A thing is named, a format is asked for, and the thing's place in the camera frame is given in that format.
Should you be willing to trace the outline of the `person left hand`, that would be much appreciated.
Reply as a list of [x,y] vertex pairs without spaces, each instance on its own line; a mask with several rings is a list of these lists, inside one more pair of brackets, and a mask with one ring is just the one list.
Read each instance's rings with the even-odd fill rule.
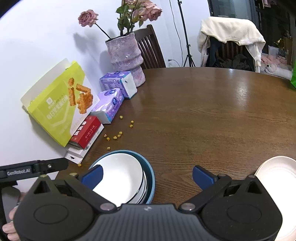
[[11,221],[3,225],[2,227],[2,231],[7,235],[7,238],[11,241],[20,241],[20,237],[14,225],[14,216],[20,203],[23,201],[25,195],[26,195],[25,192],[21,192],[20,198],[18,200],[18,204],[9,212],[9,218]]

